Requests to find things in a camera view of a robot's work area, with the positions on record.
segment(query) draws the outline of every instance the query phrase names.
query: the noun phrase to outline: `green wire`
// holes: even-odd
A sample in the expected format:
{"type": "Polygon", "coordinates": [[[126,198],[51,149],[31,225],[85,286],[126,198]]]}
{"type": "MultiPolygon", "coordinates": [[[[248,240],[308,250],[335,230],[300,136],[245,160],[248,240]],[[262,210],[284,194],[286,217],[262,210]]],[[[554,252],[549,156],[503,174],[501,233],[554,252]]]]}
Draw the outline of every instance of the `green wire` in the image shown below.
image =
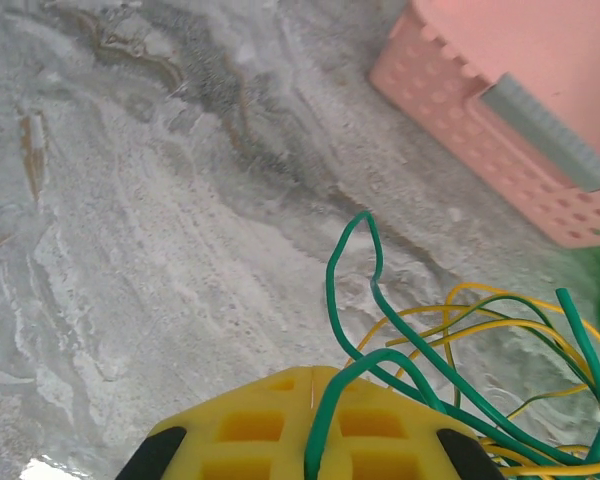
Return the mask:
{"type": "Polygon", "coordinates": [[[327,443],[329,427],[331,426],[338,400],[344,389],[364,372],[370,370],[380,362],[387,361],[396,363],[404,368],[422,393],[425,403],[434,410],[446,414],[443,403],[436,396],[427,379],[404,354],[390,348],[381,348],[360,357],[347,368],[338,372],[331,379],[324,391],[320,405],[316,411],[315,420],[311,426],[311,431],[309,432],[307,447],[304,453],[305,480],[318,479],[320,462],[327,443]]]}
{"type": "MultiPolygon", "coordinates": [[[[556,295],[558,297],[558,301],[560,302],[560,306],[564,310],[564,314],[569,321],[569,325],[571,326],[571,330],[576,337],[576,342],[580,346],[580,350],[582,350],[582,354],[584,355],[589,368],[591,368],[591,374],[593,376],[593,380],[595,382],[596,389],[600,394],[600,361],[598,360],[598,356],[596,355],[591,342],[589,341],[589,337],[587,336],[587,332],[582,325],[582,320],[580,319],[580,315],[578,314],[578,310],[576,309],[573,301],[571,300],[571,295],[564,288],[559,288],[556,290],[556,295]]],[[[598,463],[600,462],[600,428],[598,429],[598,433],[596,434],[593,442],[591,443],[591,448],[589,449],[589,453],[585,458],[585,463],[598,463]]]]}
{"type": "MultiPolygon", "coordinates": [[[[500,445],[502,445],[506,448],[510,448],[514,451],[517,451],[518,453],[525,455],[527,458],[533,460],[535,463],[538,463],[540,465],[551,465],[551,463],[548,462],[547,459],[543,455],[540,455],[537,452],[535,452],[533,450],[534,448],[542,453],[545,453],[546,455],[548,455],[552,458],[555,458],[560,463],[563,463],[566,465],[582,464],[581,459],[574,457],[572,455],[569,455],[565,452],[561,452],[560,450],[552,448],[552,447],[538,441],[537,439],[534,439],[530,435],[521,431],[518,427],[513,425],[511,422],[509,422],[504,416],[502,416],[502,414],[500,414],[497,410],[495,410],[495,408],[493,408],[492,405],[490,405],[488,402],[486,402],[486,400],[484,400],[484,398],[482,396],[480,396],[477,392],[475,392],[475,390],[473,390],[473,388],[470,385],[468,385],[466,383],[466,381],[464,381],[464,379],[462,379],[460,377],[460,380],[458,380],[459,375],[457,373],[453,372],[453,370],[446,364],[446,362],[444,362],[435,353],[435,351],[433,351],[433,349],[431,349],[426,344],[426,342],[424,342],[424,340],[422,340],[415,332],[410,331],[409,327],[406,326],[406,324],[404,324],[404,322],[402,322],[402,319],[400,319],[400,317],[395,313],[395,311],[393,311],[393,309],[388,305],[386,300],[384,300],[382,293],[378,289],[377,279],[379,278],[380,274],[382,273],[382,265],[383,265],[382,247],[380,245],[379,235],[378,235],[377,229],[375,227],[375,222],[373,221],[373,218],[370,216],[370,214],[368,212],[363,212],[363,213],[357,215],[347,225],[347,227],[345,228],[345,230],[340,238],[340,241],[338,242],[338,245],[336,246],[336,249],[333,252],[333,255],[331,256],[331,258],[329,259],[329,262],[327,264],[326,290],[327,290],[327,307],[329,310],[329,317],[330,317],[331,325],[334,330],[336,339],[342,345],[342,347],[345,349],[345,351],[353,358],[360,357],[360,353],[348,341],[348,339],[344,335],[344,332],[342,331],[341,325],[339,324],[337,306],[335,303],[335,267],[337,265],[337,262],[338,262],[340,256],[342,255],[342,252],[344,250],[344,247],[346,246],[349,236],[351,235],[355,226],[358,223],[360,223],[360,221],[362,219],[366,219],[367,222],[369,223],[371,235],[372,235],[372,238],[374,241],[374,246],[376,248],[376,257],[377,257],[376,270],[375,270],[374,276],[371,280],[371,287],[372,287],[372,291],[374,293],[374,298],[375,298],[376,302],[378,303],[378,305],[380,306],[380,308],[383,310],[385,315],[387,315],[389,320],[391,320],[392,323],[394,323],[394,325],[396,327],[399,327],[399,330],[401,330],[401,333],[406,338],[411,340],[412,343],[414,343],[416,348],[419,348],[420,350],[422,350],[425,353],[425,356],[427,356],[427,358],[429,358],[430,361],[433,360],[435,363],[437,363],[436,366],[441,367],[439,369],[445,375],[447,375],[448,378],[452,379],[453,383],[460,383],[463,387],[462,390],[467,390],[470,393],[470,395],[468,395],[469,398],[472,401],[475,400],[474,403],[479,404],[481,407],[483,407],[483,409],[486,410],[484,413],[488,413],[489,416],[491,417],[491,419],[494,420],[497,424],[499,424],[501,426],[506,426],[505,431],[508,431],[508,433],[513,432],[514,438],[517,438],[518,441],[514,440],[513,438],[509,437],[508,435],[503,434],[499,430],[491,427],[486,422],[483,422],[482,420],[480,420],[466,412],[463,412],[462,410],[457,409],[452,405],[445,403],[445,406],[446,406],[447,410],[449,412],[451,412],[451,415],[454,418],[471,426],[472,428],[475,428],[476,430],[480,431],[484,435],[487,435],[487,436],[493,438],[494,441],[498,442],[500,445]],[[525,443],[530,445],[532,448],[527,447],[525,445],[525,443]]],[[[378,376],[378,378],[380,378],[382,381],[393,386],[394,388],[396,388],[398,391],[402,392],[403,394],[405,394],[411,398],[415,398],[416,400],[422,402],[422,396],[419,394],[419,392],[416,389],[408,386],[407,384],[405,384],[404,382],[401,382],[398,379],[395,379],[395,377],[393,377],[393,375],[391,375],[389,372],[383,370],[380,367],[372,368],[371,372],[374,375],[378,376]]]]}
{"type": "MultiPolygon", "coordinates": [[[[490,303],[492,301],[497,301],[499,299],[500,298],[491,298],[491,299],[487,299],[485,302],[481,302],[481,303],[490,303]]],[[[498,313],[498,312],[493,312],[493,313],[497,313],[498,315],[502,316],[503,319],[509,319],[509,318],[511,318],[511,317],[508,317],[507,315],[503,315],[503,314],[498,313]]],[[[462,318],[454,319],[453,322],[449,323],[449,326],[452,326],[452,325],[456,324],[460,320],[462,320],[462,318]]],[[[485,324],[495,324],[495,323],[498,323],[499,321],[500,320],[491,320],[491,321],[488,321],[488,322],[484,322],[483,325],[485,325],[485,324]]],[[[596,386],[594,385],[594,383],[591,382],[591,380],[589,380],[589,377],[575,363],[575,361],[564,351],[564,349],[562,349],[558,344],[555,344],[554,342],[552,342],[551,340],[549,340],[542,333],[537,332],[536,330],[534,330],[532,328],[529,328],[529,327],[520,327],[520,328],[523,328],[524,330],[527,330],[529,333],[531,333],[534,336],[538,337],[551,350],[553,350],[557,355],[559,355],[560,358],[562,358],[562,360],[565,361],[565,363],[569,366],[569,368],[582,381],[582,383],[584,383],[585,385],[587,385],[587,387],[589,387],[590,392],[594,395],[594,397],[596,398],[596,400],[598,401],[598,403],[600,403],[600,398],[599,398],[599,394],[598,394],[598,392],[596,390],[596,386]]],[[[526,400],[522,405],[520,405],[516,410],[514,410],[514,412],[516,412],[518,410],[521,410],[522,408],[525,408],[527,405],[529,405],[529,404],[531,404],[531,403],[533,403],[533,402],[535,402],[537,400],[549,399],[549,398],[552,398],[552,397],[546,397],[545,394],[536,395],[536,396],[531,397],[530,399],[526,400]]]]}
{"type": "MultiPolygon", "coordinates": [[[[502,319],[504,319],[504,320],[511,320],[512,317],[509,317],[507,315],[504,315],[502,313],[499,313],[499,312],[496,312],[493,310],[486,309],[484,307],[490,303],[497,302],[499,300],[517,300],[517,299],[524,300],[521,297],[516,297],[515,295],[506,295],[506,294],[487,298],[479,303],[476,303],[474,306],[472,306],[472,308],[470,308],[466,312],[462,313],[457,318],[454,318],[453,321],[450,322],[449,324],[447,324],[445,326],[440,326],[439,328],[436,328],[436,329],[433,329],[431,331],[431,334],[433,335],[435,333],[441,332],[442,330],[444,330],[444,328],[448,328],[448,327],[452,327],[452,326],[456,325],[458,322],[460,322],[461,320],[463,320],[464,318],[466,318],[467,316],[471,315],[472,313],[474,313],[476,311],[484,311],[484,312],[488,312],[488,313],[494,313],[494,314],[502,317],[502,319]]],[[[469,305],[454,305],[454,306],[455,307],[468,307],[469,305]]],[[[487,322],[484,322],[483,324],[497,323],[499,321],[500,320],[487,321],[487,322]]],[[[549,347],[551,350],[553,350],[556,354],[558,354],[560,356],[560,358],[562,358],[567,363],[567,365],[573,371],[573,373],[582,381],[582,383],[585,383],[589,387],[589,389],[592,391],[592,393],[595,395],[595,387],[593,386],[593,383],[591,383],[591,381],[589,380],[587,375],[582,371],[582,369],[580,369],[580,367],[575,363],[575,361],[569,355],[567,355],[567,353],[564,351],[562,346],[560,346],[560,344],[558,344],[555,341],[550,340],[544,334],[538,332],[537,330],[534,330],[533,328],[530,328],[530,327],[520,327],[520,328],[527,330],[529,333],[531,333],[532,335],[537,337],[540,341],[542,341],[547,347],[549,347]]]]}
{"type": "MultiPolygon", "coordinates": [[[[329,313],[329,321],[331,323],[331,327],[333,329],[334,335],[335,335],[338,343],[345,350],[345,352],[353,359],[359,359],[362,356],[362,354],[360,352],[358,352],[356,347],[353,344],[351,344],[351,342],[349,342],[349,340],[347,339],[346,335],[344,334],[344,331],[342,330],[342,326],[340,324],[337,305],[336,305],[336,301],[335,301],[335,268],[337,266],[338,260],[339,260],[340,256],[342,255],[342,252],[346,246],[348,238],[351,235],[353,229],[365,217],[367,218],[367,222],[369,223],[371,235],[372,235],[372,238],[374,241],[374,246],[376,247],[376,272],[374,274],[374,277],[372,278],[371,287],[372,287],[372,290],[374,289],[374,287],[375,287],[375,290],[379,290],[377,288],[377,278],[379,277],[379,273],[381,274],[381,272],[382,272],[382,262],[383,262],[382,248],[381,248],[380,241],[379,241],[379,235],[378,235],[377,229],[375,227],[375,222],[373,221],[373,218],[370,216],[370,214],[368,212],[363,212],[363,213],[357,215],[351,222],[349,222],[349,224],[345,228],[344,232],[342,233],[342,236],[338,242],[338,245],[336,246],[336,249],[334,250],[332,256],[329,259],[329,262],[327,264],[327,272],[326,272],[326,294],[327,294],[327,309],[328,309],[328,313],[329,313]]],[[[376,299],[376,302],[378,302],[378,298],[376,298],[377,294],[379,294],[381,300],[384,300],[381,292],[378,291],[378,292],[374,292],[374,298],[376,299]]],[[[390,313],[393,313],[395,315],[395,317],[398,317],[397,314],[395,314],[393,309],[391,309],[391,307],[386,303],[386,300],[385,300],[385,308],[386,307],[388,307],[388,310],[390,313]]],[[[534,311],[536,311],[537,308],[534,308],[534,307],[535,307],[535,305],[533,305],[531,308],[534,311]]],[[[543,317],[546,318],[546,316],[544,316],[544,314],[541,311],[540,311],[539,317],[541,319],[543,319],[543,317]]],[[[547,324],[548,326],[553,328],[552,325],[550,324],[550,322],[549,323],[545,322],[545,324],[547,324]]],[[[554,345],[554,343],[551,342],[550,340],[548,340],[546,337],[544,337],[544,335],[541,335],[541,334],[539,334],[539,335],[540,336],[538,338],[543,340],[544,343],[546,343],[548,346],[550,346],[554,351],[556,351],[556,353],[558,353],[561,357],[565,358],[565,360],[566,360],[567,356],[561,354],[561,352],[564,353],[562,351],[561,347],[559,347],[557,344],[554,345]]],[[[583,382],[587,383],[587,385],[590,388],[592,388],[593,386],[590,384],[590,382],[587,381],[588,379],[587,379],[586,375],[584,375],[584,372],[582,372],[582,370],[580,370],[579,367],[577,365],[575,365],[573,363],[573,361],[571,361],[570,358],[569,358],[569,360],[567,360],[567,362],[568,362],[570,368],[572,368],[572,370],[574,371],[574,373],[579,378],[581,378],[583,380],[583,382]]],[[[386,370],[375,366],[375,367],[370,368],[369,371],[371,373],[373,373],[375,376],[377,376],[383,382],[387,383],[388,385],[391,385],[393,388],[398,390],[400,393],[402,393],[410,398],[413,398],[414,400],[419,401],[421,403],[426,403],[424,401],[422,394],[417,389],[415,389],[415,388],[405,384],[401,380],[395,378],[391,373],[387,372],[386,370]]],[[[593,393],[597,397],[597,393],[596,393],[595,389],[593,390],[593,393]]],[[[493,426],[480,420],[479,418],[477,418],[467,412],[464,412],[459,408],[456,408],[454,405],[450,405],[446,402],[442,402],[442,403],[446,407],[450,416],[452,416],[453,418],[468,425],[469,427],[473,428],[474,430],[482,433],[483,435],[492,438],[497,444],[501,445],[502,447],[508,448],[512,451],[515,451],[515,452],[529,458],[531,461],[533,461],[534,463],[536,463],[538,465],[555,465],[554,463],[550,462],[544,455],[541,455],[533,448],[530,448],[529,446],[527,446],[525,443],[520,442],[519,440],[515,440],[514,438],[501,432],[497,428],[494,428],[493,426]]],[[[542,442],[539,442],[536,440],[535,442],[532,442],[532,443],[536,443],[536,444],[540,444],[541,446],[544,446],[545,451],[549,450],[551,452],[551,454],[549,456],[556,458],[562,464],[565,464],[565,465],[581,465],[581,464],[583,464],[582,459],[580,459],[578,457],[574,457],[572,455],[569,455],[565,452],[561,452],[557,449],[553,449],[545,444],[542,444],[542,442]]]]}
{"type": "MultiPolygon", "coordinates": [[[[523,305],[526,305],[540,318],[540,320],[542,320],[542,323],[544,323],[547,327],[551,328],[552,330],[555,330],[555,328],[551,324],[551,321],[545,315],[545,313],[542,310],[540,310],[533,302],[530,302],[526,298],[522,298],[517,295],[500,294],[500,295],[493,296],[488,301],[490,302],[490,301],[496,301],[496,300],[514,300],[518,303],[522,303],[523,305]]],[[[472,308],[470,311],[465,312],[463,315],[461,315],[460,318],[458,318],[457,320],[465,318],[467,315],[469,315],[470,313],[472,313],[474,311],[475,311],[475,309],[472,308]]],[[[449,328],[450,326],[454,325],[455,323],[456,323],[456,321],[451,322],[449,325],[447,325],[445,327],[441,327],[440,330],[442,331],[444,328],[449,328]]],[[[562,349],[562,347],[557,343],[556,343],[556,346],[558,348],[562,349]]],[[[449,367],[452,368],[457,373],[457,370],[453,364],[450,364],[449,367]]],[[[460,390],[458,389],[458,387],[455,385],[453,388],[453,404],[454,404],[454,406],[456,406],[458,408],[460,408],[460,406],[462,404],[462,394],[461,394],[460,390]]]]}

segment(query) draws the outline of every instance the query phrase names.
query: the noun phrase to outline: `marble floor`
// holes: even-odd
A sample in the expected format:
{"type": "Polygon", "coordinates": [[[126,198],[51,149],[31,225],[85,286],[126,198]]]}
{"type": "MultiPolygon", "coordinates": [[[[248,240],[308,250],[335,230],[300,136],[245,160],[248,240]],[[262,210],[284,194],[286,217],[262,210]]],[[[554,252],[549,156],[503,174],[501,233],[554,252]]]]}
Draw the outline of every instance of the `marble floor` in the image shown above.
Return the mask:
{"type": "MultiPolygon", "coordinates": [[[[396,306],[467,280],[594,314],[600,251],[552,245],[368,84],[403,6],[0,0],[1,479],[113,478],[168,415],[340,365],[324,270],[362,208],[396,306]]],[[[361,230],[338,271],[356,339],[372,254],[361,230]]],[[[522,333],[457,352],[505,409],[571,381],[522,333]]],[[[524,421],[575,442],[596,415],[577,396],[524,421]]]]}

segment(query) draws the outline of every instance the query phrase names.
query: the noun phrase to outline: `tangled wires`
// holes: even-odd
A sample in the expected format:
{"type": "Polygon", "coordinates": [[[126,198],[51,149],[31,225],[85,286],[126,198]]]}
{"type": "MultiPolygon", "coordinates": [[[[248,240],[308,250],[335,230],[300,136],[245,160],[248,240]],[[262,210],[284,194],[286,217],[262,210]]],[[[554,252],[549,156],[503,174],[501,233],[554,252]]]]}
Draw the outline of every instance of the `tangled wires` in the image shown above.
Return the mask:
{"type": "Polygon", "coordinates": [[[600,362],[585,329],[595,336],[598,341],[600,341],[600,334],[580,318],[569,293],[565,289],[558,289],[556,292],[560,303],[560,307],[558,307],[485,285],[461,284],[450,292],[445,305],[418,307],[396,312],[389,305],[378,286],[378,279],[382,275],[382,268],[383,254],[378,230],[371,214],[369,212],[362,212],[346,226],[327,265],[326,295],[331,327],[338,343],[351,357],[352,363],[350,362],[345,369],[334,377],[318,407],[305,451],[305,473],[307,480],[315,480],[317,478],[331,417],[335,411],[340,393],[349,382],[365,371],[374,374],[385,382],[389,388],[394,388],[410,398],[445,413],[478,432],[481,435],[480,442],[484,449],[492,455],[494,461],[500,465],[503,475],[507,477],[551,479],[578,476],[600,479],[600,427],[589,447],[584,445],[554,447],[524,432],[511,421],[537,400],[571,395],[586,389],[591,391],[600,406],[600,362]],[[335,269],[349,237],[355,227],[363,220],[369,225],[376,254],[375,272],[370,280],[371,291],[376,304],[384,313],[385,318],[380,320],[362,340],[360,345],[356,347],[348,340],[340,324],[335,299],[335,269]],[[457,293],[465,288],[483,289],[493,295],[474,305],[453,304],[457,293]],[[540,322],[510,318],[487,308],[491,304],[502,300],[513,300],[522,303],[540,319],[540,322]],[[554,329],[542,309],[562,313],[566,316],[582,354],[554,329]],[[418,334],[402,319],[402,317],[407,315],[432,311],[442,312],[442,324],[422,334],[418,334]],[[449,333],[451,326],[474,312],[491,317],[493,320],[465,328],[453,334],[449,333]],[[387,347],[410,342],[415,348],[411,355],[407,357],[391,348],[382,348],[368,355],[363,355],[360,352],[373,335],[387,323],[391,323],[402,335],[401,338],[388,342],[387,347]],[[520,327],[536,336],[567,363],[582,384],[566,390],[536,395],[525,401],[508,416],[503,415],[457,373],[451,350],[451,343],[459,338],[500,327],[520,327]],[[440,339],[431,342],[427,341],[429,337],[438,333],[442,334],[440,339]],[[434,350],[434,347],[437,346],[444,346],[446,361],[434,350]],[[443,402],[436,396],[424,375],[413,363],[413,360],[418,355],[424,355],[454,385],[455,395],[453,404],[443,402]],[[398,364],[400,366],[398,374],[391,374],[378,366],[380,362],[384,361],[391,361],[398,364]],[[405,372],[411,377],[416,388],[400,379],[405,372]],[[494,427],[462,410],[462,396],[469,399],[496,426],[494,427]]]}

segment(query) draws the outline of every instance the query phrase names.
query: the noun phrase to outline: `gray basket handle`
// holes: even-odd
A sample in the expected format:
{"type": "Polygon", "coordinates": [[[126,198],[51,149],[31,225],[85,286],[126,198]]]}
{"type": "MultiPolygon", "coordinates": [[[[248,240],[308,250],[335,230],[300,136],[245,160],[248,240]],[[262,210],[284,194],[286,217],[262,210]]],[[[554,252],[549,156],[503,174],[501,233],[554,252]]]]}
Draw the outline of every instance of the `gray basket handle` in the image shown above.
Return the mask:
{"type": "Polygon", "coordinates": [[[585,192],[600,190],[600,155],[562,123],[511,75],[481,96],[518,134],[585,192]]]}

